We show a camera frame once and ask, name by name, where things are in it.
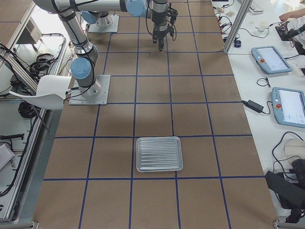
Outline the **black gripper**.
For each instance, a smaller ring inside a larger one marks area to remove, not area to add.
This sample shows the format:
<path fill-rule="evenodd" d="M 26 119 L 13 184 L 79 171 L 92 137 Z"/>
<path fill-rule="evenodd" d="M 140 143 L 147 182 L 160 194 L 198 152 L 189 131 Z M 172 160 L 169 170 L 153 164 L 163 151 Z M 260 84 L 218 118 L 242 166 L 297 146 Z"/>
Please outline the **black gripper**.
<path fill-rule="evenodd" d="M 152 41 L 153 44 L 156 44 L 158 41 L 158 49 L 160 52 L 163 51 L 164 48 L 164 37 L 166 37 L 167 34 L 170 34 L 170 36 L 175 40 L 175 26 L 165 22 L 161 25 L 154 24 L 153 27 L 153 33 L 152 33 Z"/>

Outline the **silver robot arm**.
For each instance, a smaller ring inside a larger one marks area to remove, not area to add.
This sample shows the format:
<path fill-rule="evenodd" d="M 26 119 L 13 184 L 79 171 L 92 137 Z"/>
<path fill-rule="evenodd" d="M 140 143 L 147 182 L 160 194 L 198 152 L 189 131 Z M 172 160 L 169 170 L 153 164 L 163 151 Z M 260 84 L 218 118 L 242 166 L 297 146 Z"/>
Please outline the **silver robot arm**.
<path fill-rule="evenodd" d="M 62 21 L 78 56 L 71 63 L 71 72 L 78 83 L 80 95 L 86 97 L 100 92 L 94 72 L 98 50 L 83 31 L 77 12 L 81 12 L 88 23 L 107 17 L 110 11 L 151 19 L 153 31 L 150 35 L 159 50 L 163 49 L 167 34 L 174 36 L 178 16 L 178 11 L 166 0 L 36 0 L 35 4 L 51 14 L 57 14 Z"/>
<path fill-rule="evenodd" d="M 81 15 L 89 25 L 96 24 L 101 28 L 112 25 L 112 19 L 108 11 L 82 11 Z"/>

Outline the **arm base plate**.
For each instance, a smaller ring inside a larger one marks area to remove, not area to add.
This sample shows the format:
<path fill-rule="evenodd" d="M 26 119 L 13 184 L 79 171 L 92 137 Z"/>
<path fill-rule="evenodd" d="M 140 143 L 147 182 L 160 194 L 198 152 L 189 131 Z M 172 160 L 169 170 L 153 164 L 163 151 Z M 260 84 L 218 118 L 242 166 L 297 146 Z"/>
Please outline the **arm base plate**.
<path fill-rule="evenodd" d="M 88 33 L 116 33 L 118 31 L 119 15 L 109 14 L 99 18 L 95 24 L 91 24 Z"/>
<path fill-rule="evenodd" d="M 79 87 L 77 81 L 74 81 L 73 87 L 79 89 L 73 90 L 69 105 L 106 105 L 109 95 L 110 75 L 96 75 L 95 84 L 86 88 Z"/>

